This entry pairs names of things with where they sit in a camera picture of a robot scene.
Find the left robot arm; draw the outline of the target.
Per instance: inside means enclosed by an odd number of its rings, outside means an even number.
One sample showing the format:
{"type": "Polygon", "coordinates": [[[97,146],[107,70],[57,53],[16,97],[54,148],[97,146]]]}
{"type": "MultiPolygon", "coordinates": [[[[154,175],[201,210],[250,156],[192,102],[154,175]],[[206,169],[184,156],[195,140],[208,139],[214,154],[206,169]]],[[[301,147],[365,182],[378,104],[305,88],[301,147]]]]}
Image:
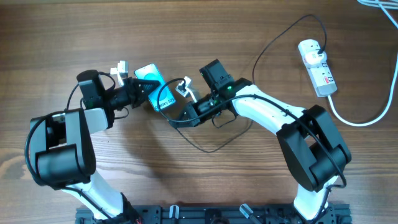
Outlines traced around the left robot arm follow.
{"type": "Polygon", "coordinates": [[[115,111],[137,108],[160,86],[158,80],[123,78],[119,88],[105,88],[103,72],[77,75],[84,107],[65,108],[30,121],[25,163],[40,186],[62,190],[83,203],[94,223],[142,223],[125,195],[114,190],[96,170],[91,134],[112,128],[115,111]]]}

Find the white power strip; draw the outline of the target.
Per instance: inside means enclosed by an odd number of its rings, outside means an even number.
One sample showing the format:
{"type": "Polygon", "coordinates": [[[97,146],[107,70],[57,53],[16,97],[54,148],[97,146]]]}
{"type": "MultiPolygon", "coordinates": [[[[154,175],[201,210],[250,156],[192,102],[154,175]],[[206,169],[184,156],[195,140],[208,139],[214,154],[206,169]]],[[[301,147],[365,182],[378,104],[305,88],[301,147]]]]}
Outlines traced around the white power strip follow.
{"type": "MultiPolygon", "coordinates": [[[[321,54],[320,44],[313,39],[301,41],[298,44],[298,50],[302,57],[302,61],[303,56],[308,52],[317,50],[318,53],[321,54]]],[[[331,74],[327,61],[322,63],[321,65],[318,65],[317,67],[308,68],[305,66],[305,68],[307,69],[315,93],[318,97],[327,97],[337,90],[335,80],[331,74]]]]}

